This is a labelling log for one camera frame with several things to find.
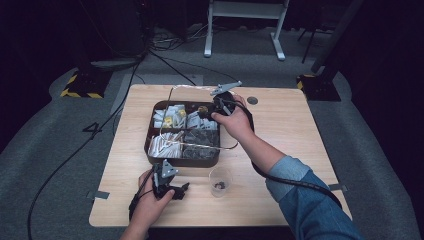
controller cable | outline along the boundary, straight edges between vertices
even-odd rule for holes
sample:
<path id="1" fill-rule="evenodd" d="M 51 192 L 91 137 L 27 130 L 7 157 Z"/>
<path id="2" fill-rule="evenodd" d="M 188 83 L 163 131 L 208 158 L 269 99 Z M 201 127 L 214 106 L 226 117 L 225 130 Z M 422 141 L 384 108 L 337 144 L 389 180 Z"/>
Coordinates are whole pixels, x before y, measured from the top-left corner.
<path id="1" fill-rule="evenodd" d="M 129 218 L 130 218 L 129 220 L 130 220 L 130 221 L 131 221 L 132 215 L 133 215 L 133 213 L 134 213 L 135 207 L 137 207 L 138 201 L 139 201 L 139 200 L 140 200 L 140 199 L 141 199 L 144 195 L 146 195 L 147 193 L 149 193 L 149 192 L 153 191 L 153 189 L 152 189 L 152 190 L 150 190 L 150 191 L 147 191 L 147 192 L 143 193 L 141 196 L 138 196 L 138 195 L 140 194 L 141 190 L 143 190 L 144 186 L 145 186 L 145 185 L 146 185 L 146 183 L 147 183 L 147 180 L 149 179 L 150 175 L 152 175 L 152 173 L 153 173 L 153 169 L 150 169 L 150 171 L 147 173 L 147 176 L 144 178 L 143 183 L 142 183 L 142 184 L 140 185 L 140 187 L 138 188 L 137 193 L 136 193 L 136 194 L 134 194 L 133 200 L 131 200 L 131 204 L 130 204 L 130 206 L 128 207 L 128 210 L 130 210 L 130 212 L 129 212 Z"/>
<path id="2" fill-rule="evenodd" d="M 240 101 L 223 100 L 223 102 L 232 103 L 232 104 L 238 106 L 239 108 L 241 108 L 243 110 L 243 112 L 247 115 L 247 118 L 249 119 L 250 127 L 252 128 L 253 132 L 255 132 L 255 127 L 253 125 L 253 116 L 250 113 L 250 111 Z M 293 186 L 297 186 L 297 187 L 309 188 L 309 189 L 318 191 L 318 192 L 330 197 L 341 209 L 343 209 L 342 204 L 340 203 L 339 199 L 327 188 L 321 187 L 321 186 L 313 184 L 313 183 L 296 181 L 296 180 L 285 179 L 285 178 L 279 178 L 279 177 L 269 175 L 267 173 L 264 173 L 261 169 L 259 169 L 259 167 L 256 166 L 256 164 L 253 161 L 252 161 L 252 166 L 253 166 L 253 169 L 255 169 L 255 171 L 264 178 L 267 178 L 267 179 L 274 181 L 274 182 L 293 185 Z"/>

wooden table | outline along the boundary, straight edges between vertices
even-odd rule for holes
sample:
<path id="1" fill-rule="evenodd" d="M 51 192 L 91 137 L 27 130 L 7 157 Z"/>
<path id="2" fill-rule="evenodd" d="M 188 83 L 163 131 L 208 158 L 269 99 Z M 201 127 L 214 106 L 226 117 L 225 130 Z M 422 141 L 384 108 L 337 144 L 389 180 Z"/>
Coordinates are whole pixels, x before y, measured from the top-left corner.
<path id="1" fill-rule="evenodd" d="M 131 87 L 99 186 L 99 191 L 109 192 L 110 195 L 107 199 L 94 201 L 91 225 L 128 225 L 128 205 L 138 189 L 138 177 L 151 169 L 143 147 L 152 109 L 157 102 L 167 100 L 171 88 L 171 85 Z M 326 184 L 337 183 L 318 129 L 300 90 L 248 87 L 233 90 L 245 99 L 250 96 L 258 99 L 258 104 L 248 104 L 258 136 L 286 154 L 301 159 Z M 184 98 L 180 100 L 200 100 L 196 94 L 188 94 Z M 224 141 L 226 138 L 229 136 L 221 136 Z M 178 167 L 180 172 L 172 185 L 181 186 L 190 182 L 189 190 L 183 200 L 171 201 L 154 226 L 287 225 L 278 204 L 266 189 L 264 178 L 253 170 L 241 146 L 233 150 L 221 150 L 216 166 L 228 167 L 233 174 L 233 185 L 224 197 L 215 198 L 209 191 L 208 174 L 212 168 Z M 334 193 L 344 211 L 351 216 L 343 193 Z"/>

finger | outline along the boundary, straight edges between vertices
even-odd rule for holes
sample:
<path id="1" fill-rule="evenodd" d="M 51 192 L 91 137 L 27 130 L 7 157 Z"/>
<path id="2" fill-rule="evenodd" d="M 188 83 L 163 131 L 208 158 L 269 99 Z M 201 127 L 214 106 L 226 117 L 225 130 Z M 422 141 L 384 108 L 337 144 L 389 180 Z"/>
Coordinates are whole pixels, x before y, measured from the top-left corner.
<path id="1" fill-rule="evenodd" d="M 162 199 L 159 200 L 159 204 L 162 207 L 165 207 L 172 200 L 172 197 L 174 196 L 174 194 L 175 194 L 174 189 L 169 190 L 168 192 L 165 193 L 165 195 L 162 197 Z"/>
<path id="2" fill-rule="evenodd" d="M 223 123 L 225 121 L 225 116 L 221 115 L 219 113 L 213 112 L 211 114 L 211 117 L 213 118 L 213 120 L 219 122 L 219 123 Z"/>
<path id="3" fill-rule="evenodd" d="M 240 102 L 241 104 L 243 104 L 243 106 L 246 106 L 246 102 L 244 101 L 244 98 L 240 95 L 234 95 L 234 100 L 236 102 Z"/>
<path id="4" fill-rule="evenodd" d="M 143 184 L 144 179 L 149 175 L 150 170 L 144 172 L 139 178 L 138 178 L 138 186 L 140 187 L 141 184 Z M 149 177 L 149 179 L 147 179 L 146 184 L 145 184 L 145 189 L 151 189 L 152 187 L 152 177 Z"/>

person's right hand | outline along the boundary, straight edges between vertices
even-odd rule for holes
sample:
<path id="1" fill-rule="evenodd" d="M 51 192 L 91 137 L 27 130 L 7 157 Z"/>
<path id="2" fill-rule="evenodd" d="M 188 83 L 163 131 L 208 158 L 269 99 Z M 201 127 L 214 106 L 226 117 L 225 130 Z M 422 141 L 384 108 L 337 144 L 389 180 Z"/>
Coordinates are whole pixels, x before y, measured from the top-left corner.
<path id="1" fill-rule="evenodd" d="M 246 106 L 246 102 L 241 96 L 234 95 L 233 97 L 236 102 Z M 219 113 L 212 113 L 211 116 L 215 121 L 224 125 L 227 132 L 239 142 L 245 138 L 250 138 L 251 135 L 254 134 L 250 128 L 249 119 L 244 111 L 238 106 L 236 106 L 234 112 L 230 116 L 224 116 Z"/>

right arm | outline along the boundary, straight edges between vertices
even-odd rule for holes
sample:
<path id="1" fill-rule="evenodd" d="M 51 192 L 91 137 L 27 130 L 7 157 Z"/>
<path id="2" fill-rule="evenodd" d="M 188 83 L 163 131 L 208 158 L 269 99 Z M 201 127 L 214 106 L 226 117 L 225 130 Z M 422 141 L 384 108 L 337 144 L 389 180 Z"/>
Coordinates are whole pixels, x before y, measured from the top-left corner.
<path id="1" fill-rule="evenodd" d="M 244 99 L 234 99 L 246 106 Z M 236 107 L 230 116 L 212 114 L 215 121 L 224 125 L 246 151 L 252 162 L 264 173 L 279 178 L 305 181 L 328 188 L 299 159 L 287 156 L 250 128 L 243 110 Z M 278 202 L 297 239 L 361 239 L 350 218 L 328 196 L 312 189 L 266 180 L 272 197 Z"/>

